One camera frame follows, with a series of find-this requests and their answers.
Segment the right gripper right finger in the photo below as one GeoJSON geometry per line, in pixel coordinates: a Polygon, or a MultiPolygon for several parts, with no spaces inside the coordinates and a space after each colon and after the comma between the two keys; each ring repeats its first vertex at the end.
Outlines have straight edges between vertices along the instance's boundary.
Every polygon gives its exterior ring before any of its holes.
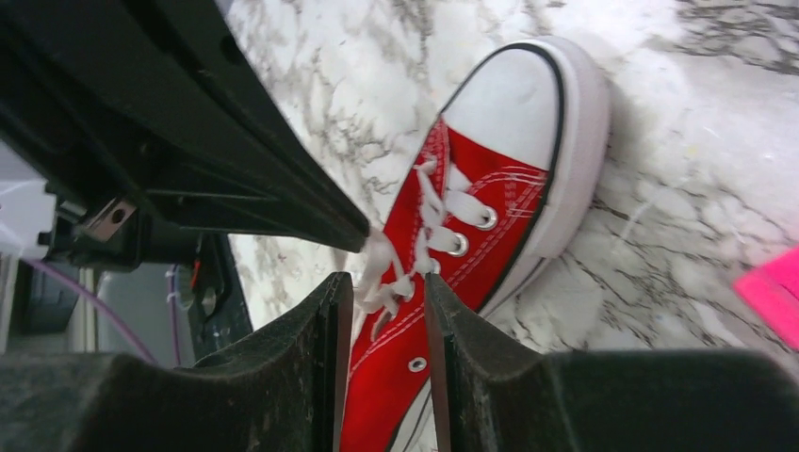
{"type": "Polygon", "coordinates": [[[425,281],[442,451],[794,451],[798,386],[743,348],[538,353],[425,281]]]}

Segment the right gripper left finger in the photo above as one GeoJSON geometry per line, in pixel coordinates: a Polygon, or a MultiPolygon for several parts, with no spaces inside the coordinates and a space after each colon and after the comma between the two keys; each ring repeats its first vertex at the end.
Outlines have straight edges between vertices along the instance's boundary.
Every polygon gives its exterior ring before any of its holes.
{"type": "Polygon", "coordinates": [[[335,451],[353,288],[329,275],[301,303],[190,368],[127,354],[1,360],[5,451],[335,451]]]}

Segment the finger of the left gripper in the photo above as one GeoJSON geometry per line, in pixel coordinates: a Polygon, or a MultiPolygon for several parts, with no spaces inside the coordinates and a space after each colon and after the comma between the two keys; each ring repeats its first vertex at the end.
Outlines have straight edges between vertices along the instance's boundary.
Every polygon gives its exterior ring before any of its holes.
{"type": "Polygon", "coordinates": [[[283,118],[265,125],[212,118],[205,121],[208,147],[216,160],[251,186],[266,202],[230,205],[208,231],[295,237],[340,250],[359,251],[366,244],[368,221],[306,151],[283,118]]]}

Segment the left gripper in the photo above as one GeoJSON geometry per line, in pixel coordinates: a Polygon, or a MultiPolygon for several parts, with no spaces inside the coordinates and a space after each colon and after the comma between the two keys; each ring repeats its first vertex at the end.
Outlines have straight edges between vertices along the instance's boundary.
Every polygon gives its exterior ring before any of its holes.
{"type": "Polygon", "coordinates": [[[1,250],[131,268],[294,230],[294,135],[217,1],[1,5],[1,250]]]}

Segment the white shoelace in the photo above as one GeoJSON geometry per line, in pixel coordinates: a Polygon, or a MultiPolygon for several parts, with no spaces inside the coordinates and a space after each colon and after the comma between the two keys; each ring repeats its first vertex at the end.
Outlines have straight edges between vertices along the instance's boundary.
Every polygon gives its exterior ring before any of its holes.
{"type": "Polygon", "coordinates": [[[371,316],[369,338],[397,317],[400,304],[413,298],[415,277],[438,272],[434,251],[463,257],[469,251],[465,234],[445,225],[456,218],[475,229],[489,231],[498,224],[498,213],[468,193],[470,181],[457,168],[428,158],[414,166],[417,200],[411,203],[411,224],[394,234],[371,229],[364,248],[366,266],[355,285],[357,335],[371,316]]]}

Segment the red canvas sneaker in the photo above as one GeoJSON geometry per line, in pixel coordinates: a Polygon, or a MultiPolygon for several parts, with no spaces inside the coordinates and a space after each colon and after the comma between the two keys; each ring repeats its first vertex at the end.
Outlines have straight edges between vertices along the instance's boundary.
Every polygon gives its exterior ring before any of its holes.
{"type": "Polygon", "coordinates": [[[424,282],[489,315],[575,236],[603,166],[608,83],[576,43],[486,56],[436,116],[354,283],[340,447],[432,451],[424,282]]]}

